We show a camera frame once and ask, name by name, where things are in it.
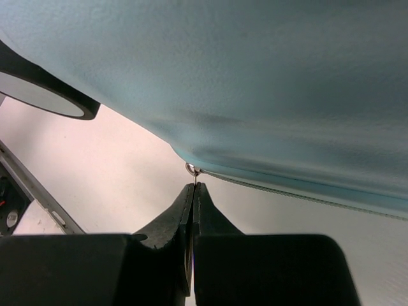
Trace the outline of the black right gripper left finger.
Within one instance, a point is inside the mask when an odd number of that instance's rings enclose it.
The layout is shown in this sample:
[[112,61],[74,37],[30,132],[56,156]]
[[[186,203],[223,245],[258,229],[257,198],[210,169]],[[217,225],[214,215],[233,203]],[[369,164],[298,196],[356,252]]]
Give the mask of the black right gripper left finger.
[[2,305],[183,305],[191,294],[191,205],[173,204],[130,234],[1,239]]

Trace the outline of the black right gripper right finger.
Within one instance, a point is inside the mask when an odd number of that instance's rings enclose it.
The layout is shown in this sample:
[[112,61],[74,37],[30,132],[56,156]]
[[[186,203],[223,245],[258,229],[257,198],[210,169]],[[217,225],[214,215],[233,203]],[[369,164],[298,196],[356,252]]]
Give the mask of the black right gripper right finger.
[[315,234],[246,235],[214,205],[193,198],[197,305],[360,305],[346,257]]

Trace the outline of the light blue hardshell suitcase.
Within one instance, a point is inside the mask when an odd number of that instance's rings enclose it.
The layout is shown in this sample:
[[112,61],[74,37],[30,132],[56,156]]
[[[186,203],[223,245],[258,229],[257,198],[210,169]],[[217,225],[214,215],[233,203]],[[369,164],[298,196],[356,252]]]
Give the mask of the light blue hardshell suitcase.
[[205,173],[407,218],[406,1],[2,1],[1,41]]

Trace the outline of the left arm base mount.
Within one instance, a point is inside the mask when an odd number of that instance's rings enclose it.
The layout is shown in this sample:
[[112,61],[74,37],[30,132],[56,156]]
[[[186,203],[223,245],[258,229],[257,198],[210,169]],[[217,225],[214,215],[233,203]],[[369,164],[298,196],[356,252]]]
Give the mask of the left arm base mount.
[[26,210],[33,202],[18,177],[1,163],[1,237],[13,234]]

